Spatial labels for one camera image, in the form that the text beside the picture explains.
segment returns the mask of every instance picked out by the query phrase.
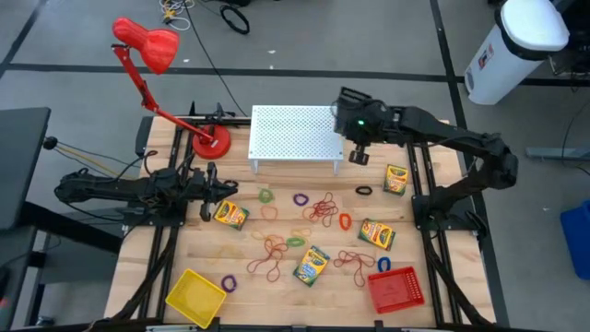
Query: yellow crayon box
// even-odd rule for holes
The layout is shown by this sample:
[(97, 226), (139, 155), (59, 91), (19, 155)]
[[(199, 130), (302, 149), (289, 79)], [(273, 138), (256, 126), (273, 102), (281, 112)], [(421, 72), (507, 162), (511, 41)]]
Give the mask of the yellow crayon box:
[(229, 200), (224, 200), (219, 204), (217, 211), (213, 215), (213, 219), (240, 231), (249, 215), (250, 212), (247, 209), (240, 208)]
[(394, 237), (394, 230), (384, 223), (371, 219), (365, 219), (362, 221), (359, 239), (368, 243), (373, 243), (380, 248), (390, 251), (391, 245), (394, 242)]
[(311, 287), (328, 265), (328, 261), (330, 261), (330, 256), (312, 245), (312, 248), (305, 253), (301, 263), (293, 271), (293, 276)]
[(388, 193), (403, 196), (406, 192), (407, 169), (394, 165), (387, 165), (383, 190)]

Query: green rubber band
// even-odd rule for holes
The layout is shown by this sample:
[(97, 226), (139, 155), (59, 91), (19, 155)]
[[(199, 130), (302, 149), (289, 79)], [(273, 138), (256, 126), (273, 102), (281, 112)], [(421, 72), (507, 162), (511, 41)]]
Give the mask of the green rubber band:
[(270, 203), (273, 201), (273, 199), (275, 199), (275, 197), (273, 196), (273, 192), (271, 192), (268, 189), (260, 189), (260, 194), (258, 194), (258, 200), (260, 201), (260, 203)]
[(297, 246), (302, 246), (304, 244), (305, 244), (305, 240), (299, 236), (287, 239), (287, 246), (288, 247), (297, 247)]

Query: wooden tabletop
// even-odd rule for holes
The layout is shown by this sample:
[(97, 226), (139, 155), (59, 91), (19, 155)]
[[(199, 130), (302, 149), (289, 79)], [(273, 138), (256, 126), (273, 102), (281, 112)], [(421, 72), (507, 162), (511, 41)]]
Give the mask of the wooden tabletop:
[[(239, 193), (229, 200), (247, 208), (251, 212), (250, 218), (241, 231), (236, 231), (214, 220), (203, 222), (198, 216), (200, 203), (189, 205), (187, 223), (181, 228), (176, 247), (172, 284), (187, 268), (215, 284), (219, 284), (226, 275), (234, 275), (238, 288), (228, 294), (218, 312), (221, 324), (373, 326), (374, 320), (383, 320), (385, 326), (435, 325), (422, 240), (414, 226), (410, 204), (413, 195), (411, 177), (406, 193), (401, 197), (382, 190), (388, 163), (408, 168), (404, 148), (371, 146), (367, 150), (371, 155), (369, 165), (359, 166), (344, 161), (338, 176), (334, 176), (330, 162), (261, 161), (259, 173), (253, 174), (247, 159), (250, 128), (245, 126), (229, 130), (231, 149), (226, 156), (215, 160), (218, 178), (240, 183)], [(159, 154), (148, 159), (150, 170), (168, 165), (173, 134), (172, 123), (154, 118), (147, 150), (155, 149)], [(186, 135), (183, 134), (179, 156), (183, 156)], [(345, 157), (353, 148), (352, 143), (345, 143)], [(417, 154), (418, 160), (421, 160), (418, 149)], [(448, 185), (461, 178), (456, 152), (434, 147), (431, 148), (431, 158), (437, 184)], [(195, 166), (205, 169), (206, 163), (196, 160), (193, 163)], [(425, 179), (422, 168), (420, 172), (421, 178)], [(145, 176), (145, 171), (142, 170), (141, 175)], [(356, 194), (354, 189), (359, 185), (370, 185), (372, 195)], [(424, 192), (428, 193), (428, 187), (423, 186)], [(266, 220), (261, 215), (262, 204), (258, 201), (258, 194), (263, 188), (272, 190), (275, 195), (276, 199), (270, 206), (277, 208), (277, 220)], [(304, 193), (310, 198), (310, 205), (324, 198), (328, 191), (334, 194), (339, 212), (348, 213), (353, 218), (349, 231), (340, 229), (337, 216), (329, 228), (321, 222), (311, 223), (302, 217), (302, 207), (292, 201), (293, 195)], [(394, 228), (396, 235), (390, 252), (357, 238), (360, 223), (365, 218), (386, 222)], [(266, 280), (266, 272), (274, 265), (270, 262), (262, 264), (254, 273), (248, 273), (246, 266), (249, 262), (266, 256), (263, 241), (256, 240), (253, 232), (287, 238), (291, 230), (300, 228), (311, 229), (312, 235), (307, 245), (290, 248), (285, 253), (285, 259), (279, 264), (281, 276), (278, 281), (270, 283)], [(119, 254), (105, 316), (118, 312), (144, 278), (153, 233), (153, 227), (137, 227), (127, 236)], [(167, 234), (164, 233), (162, 248), (168, 239)], [(469, 231), (448, 231), (447, 239), (456, 282), (482, 315), (495, 321), (477, 239)], [(291, 273), (310, 245), (320, 247), (332, 257), (332, 261), (309, 288)], [(353, 274), (358, 265), (346, 264), (341, 268), (333, 265), (340, 250), (363, 253), (375, 259), (388, 256), (392, 268), (414, 267), (426, 303), (399, 312), (377, 314), (367, 286), (360, 288), (354, 283)], [(363, 269), (365, 278), (376, 272), (376, 266)], [(451, 322), (446, 288), (440, 279), (439, 284), (445, 318)], [(152, 291), (149, 316), (155, 316), (158, 294), (159, 279)], [(166, 308), (165, 322), (191, 323), (170, 306)]]

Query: white perforated platform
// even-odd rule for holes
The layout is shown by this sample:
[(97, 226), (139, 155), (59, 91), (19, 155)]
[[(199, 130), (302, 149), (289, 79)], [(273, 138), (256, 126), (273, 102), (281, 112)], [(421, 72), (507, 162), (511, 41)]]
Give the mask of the white perforated platform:
[(259, 160), (343, 160), (343, 143), (334, 132), (330, 106), (253, 106), (248, 159), (254, 172)]

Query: red plastic basket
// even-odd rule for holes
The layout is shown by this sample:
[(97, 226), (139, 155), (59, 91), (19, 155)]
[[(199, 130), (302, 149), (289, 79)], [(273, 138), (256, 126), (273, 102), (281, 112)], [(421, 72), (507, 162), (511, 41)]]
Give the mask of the red plastic basket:
[(369, 291), (377, 314), (391, 313), (424, 304), (424, 296), (414, 267), (369, 276)]

